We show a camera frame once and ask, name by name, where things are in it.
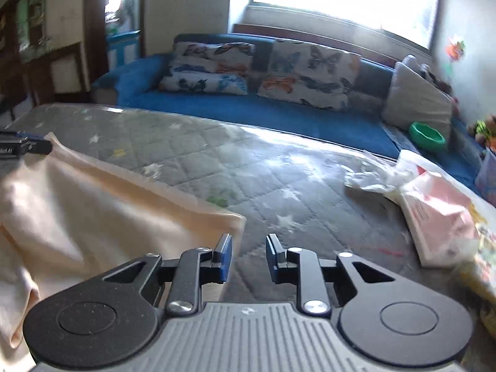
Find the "beige cloth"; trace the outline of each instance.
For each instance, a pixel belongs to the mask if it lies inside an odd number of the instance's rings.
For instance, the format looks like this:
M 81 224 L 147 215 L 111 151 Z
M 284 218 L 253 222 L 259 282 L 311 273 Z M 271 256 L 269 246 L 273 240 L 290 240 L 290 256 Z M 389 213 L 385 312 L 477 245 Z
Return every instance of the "beige cloth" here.
M 38 300 L 148 252 L 177 258 L 233 236 L 245 218 L 61 145 L 26 155 L 0 185 L 0 368 L 33 361 L 22 322 Z M 218 300 L 222 286 L 204 287 Z

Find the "toy flower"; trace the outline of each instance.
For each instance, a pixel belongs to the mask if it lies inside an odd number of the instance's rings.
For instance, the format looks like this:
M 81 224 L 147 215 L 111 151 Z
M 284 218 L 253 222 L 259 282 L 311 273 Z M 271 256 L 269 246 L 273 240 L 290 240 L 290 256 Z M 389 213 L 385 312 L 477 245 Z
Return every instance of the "toy flower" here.
M 446 47 L 446 53 L 450 57 L 450 61 L 458 61 L 465 54 L 465 42 L 463 38 L 455 36 L 449 39 L 449 45 Z

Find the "door frame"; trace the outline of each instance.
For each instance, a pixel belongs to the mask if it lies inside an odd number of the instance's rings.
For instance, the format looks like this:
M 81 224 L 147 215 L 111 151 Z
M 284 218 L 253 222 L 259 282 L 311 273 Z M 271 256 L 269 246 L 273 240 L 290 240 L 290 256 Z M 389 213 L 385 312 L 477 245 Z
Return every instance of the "door frame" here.
M 145 0 L 139 0 L 140 56 L 145 52 Z M 105 35 L 105 0 L 83 0 L 84 45 L 90 84 L 109 71 Z

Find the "blue sofa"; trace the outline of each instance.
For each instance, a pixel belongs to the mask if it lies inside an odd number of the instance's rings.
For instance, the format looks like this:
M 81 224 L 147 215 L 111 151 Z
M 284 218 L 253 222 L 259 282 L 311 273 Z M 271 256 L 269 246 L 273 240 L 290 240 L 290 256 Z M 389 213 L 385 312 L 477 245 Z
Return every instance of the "blue sofa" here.
M 274 39 L 245 34 L 180 34 L 175 42 L 248 42 L 256 46 L 252 70 L 265 73 Z M 168 74 L 170 54 L 157 54 L 119 67 L 92 85 L 93 100 L 127 108 L 179 113 L 233 123 L 250 124 L 367 150 L 393 159 L 402 146 L 391 138 L 380 120 L 388 97 L 393 70 L 369 60 L 361 60 L 361 70 L 350 92 L 350 109 L 337 112 L 286 101 L 262 98 L 258 85 L 250 84 L 247 96 L 191 94 L 159 91 L 160 79 Z M 463 126 L 455 128 L 463 133 Z M 474 155 L 464 155 L 456 147 L 433 156 L 457 180 L 475 190 L 478 163 Z

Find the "green bowl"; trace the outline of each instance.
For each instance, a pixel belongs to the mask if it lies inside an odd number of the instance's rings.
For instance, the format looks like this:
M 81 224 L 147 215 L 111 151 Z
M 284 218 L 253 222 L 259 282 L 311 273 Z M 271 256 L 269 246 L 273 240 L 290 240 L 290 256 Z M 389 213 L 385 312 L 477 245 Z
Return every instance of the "green bowl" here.
M 445 138 L 435 128 L 419 123 L 412 123 L 408 129 L 413 142 L 430 152 L 442 151 L 446 146 Z

